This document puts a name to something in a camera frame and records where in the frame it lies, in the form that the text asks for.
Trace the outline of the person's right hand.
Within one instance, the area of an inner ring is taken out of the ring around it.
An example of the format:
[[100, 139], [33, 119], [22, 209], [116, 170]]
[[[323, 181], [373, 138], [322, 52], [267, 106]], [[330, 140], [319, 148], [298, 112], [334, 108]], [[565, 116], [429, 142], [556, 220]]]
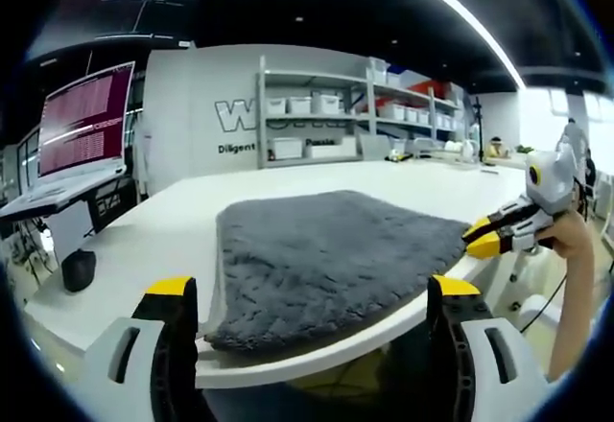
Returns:
[[553, 250], [570, 263], [593, 265], [595, 256], [591, 235], [579, 212], [567, 211], [551, 226], [535, 234], [538, 242], [552, 239]]

